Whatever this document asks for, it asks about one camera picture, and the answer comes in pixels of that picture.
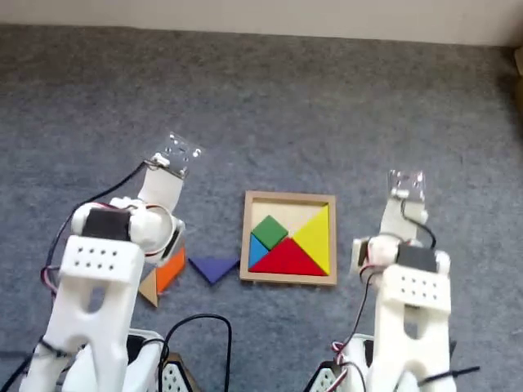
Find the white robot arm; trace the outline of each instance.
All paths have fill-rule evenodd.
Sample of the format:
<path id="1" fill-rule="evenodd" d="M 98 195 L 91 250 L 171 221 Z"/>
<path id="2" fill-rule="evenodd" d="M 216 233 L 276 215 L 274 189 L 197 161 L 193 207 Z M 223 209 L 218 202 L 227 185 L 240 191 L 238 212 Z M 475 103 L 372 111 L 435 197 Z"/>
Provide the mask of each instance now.
<path id="1" fill-rule="evenodd" d="M 373 359 L 367 366 L 362 337 L 355 336 L 343 350 L 342 361 L 360 366 L 369 392 L 396 387 L 404 392 L 456 390 L 452 377 L 418 386 L 418 381 L 447 372 L 450 362 L 450 258 L 435 249 L 436 239 L 424 225 L 424 200 L 421 172 L 391 171 L 380 234 L 353 243 L 351 270 L 378 291 Z M 416 239 L 420 227 L 431 234 L 430 247 Z M 416 329 L 413 335 L 405 331 L 407 323 Z M 363 391 L 356 368 L 346 369 L 344 390 Z"/>
<path id="2" fill-rule="evenodd" d="M 127 365 L 127 336 L 144 263 L 161 265 L 183 243 L 185 223 L 172 210 L 190 161 L 201 153 L 201 148 L 171 134 L 164 148 L 145 161 L 138 198 L 88 203 L 75 211 L 51 318 L 20 391 L 55 390 L 69 362 L 67 354 L 81 347 L 85 348 L 69 370 L 63 391 L 154 390 L 162 345 L 145 346 L 133 369 L 132 363 Z M 91 309 L 97 288 L 104 292 L 103 302 Z M 133 333 L 157 341 L 161 337 L 155 332 Z"/>

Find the beige triangle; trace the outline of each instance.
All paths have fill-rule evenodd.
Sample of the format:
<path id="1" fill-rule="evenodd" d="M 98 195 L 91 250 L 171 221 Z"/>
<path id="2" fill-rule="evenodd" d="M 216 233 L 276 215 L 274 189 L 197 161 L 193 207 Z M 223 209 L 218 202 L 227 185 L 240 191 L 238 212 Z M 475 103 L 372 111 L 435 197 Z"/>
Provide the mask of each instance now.
<path id="1" fill-rule="evenodd" d="M 156 269 L 150 271 L 150 274 L 141 281 L 138 291 L 146 300 L 158 308 L 158 294 L 156 294 Z"/>

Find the purple triangle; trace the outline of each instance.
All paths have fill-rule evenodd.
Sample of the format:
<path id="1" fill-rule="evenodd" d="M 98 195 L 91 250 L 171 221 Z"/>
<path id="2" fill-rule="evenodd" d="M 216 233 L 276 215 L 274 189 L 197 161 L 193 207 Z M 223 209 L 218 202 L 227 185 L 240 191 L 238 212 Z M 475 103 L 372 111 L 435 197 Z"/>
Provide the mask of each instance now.
<path id="1" fill-rule="evenodd" d="M 238 259 L 214 257 L 190 258 L 189 261 L 211 284 L 216 283 L 239 263 Z"/>

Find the orange piece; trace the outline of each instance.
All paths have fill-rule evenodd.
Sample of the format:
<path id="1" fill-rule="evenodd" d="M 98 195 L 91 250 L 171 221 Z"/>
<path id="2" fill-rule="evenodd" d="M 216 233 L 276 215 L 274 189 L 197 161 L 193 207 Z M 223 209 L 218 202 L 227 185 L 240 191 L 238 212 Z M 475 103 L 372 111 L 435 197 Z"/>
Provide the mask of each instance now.
<path id="1" fill-rule="evenodd" d="M 159 294 L 165 290 L 185 266 L 186 250 L 182 247 L 176 255 L 171 257 L 171 260 L 156 269 L 156 292 Z"/>

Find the gray carpet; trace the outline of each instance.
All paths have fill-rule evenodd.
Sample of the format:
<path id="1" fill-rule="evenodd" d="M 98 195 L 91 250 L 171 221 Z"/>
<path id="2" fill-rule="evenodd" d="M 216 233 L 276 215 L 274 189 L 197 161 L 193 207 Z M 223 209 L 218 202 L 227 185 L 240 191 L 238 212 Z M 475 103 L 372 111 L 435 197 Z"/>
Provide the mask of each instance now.
<path id="1" fill-rule="evenodd" d="M 31 350 L 44 331 L 50 300 L 38 271 L 70 207 L 175 131 L 208 149 L 176 210 L 190 256 L 239 255 L 246 189 L 336 194 L 339 283 L 252 285 L 233 272 L 209 287 L 189 267 L 158 310 L 138 299 L 133 327 L 165 333 L 193 313 L 223 314 L 234 328 L 231 391 L 302 390 L 352 325 L 362 287 L 348 274 L 351 241 L 377 232 L 386 171 L 419 167 L 430 225 L 453 260 L 453 366 L 482 366 L 458 389 L 519 390 L 515 78 L 510 51 L 498 48 L 1 27 L 0 350 Z M 374 297 L 361 332 L 372 332 Z M 218 391 L 225 342 L 224 328 L 201 322 L 172 349 Z M 2 359 L 0 380 L 17 363 Z"/>

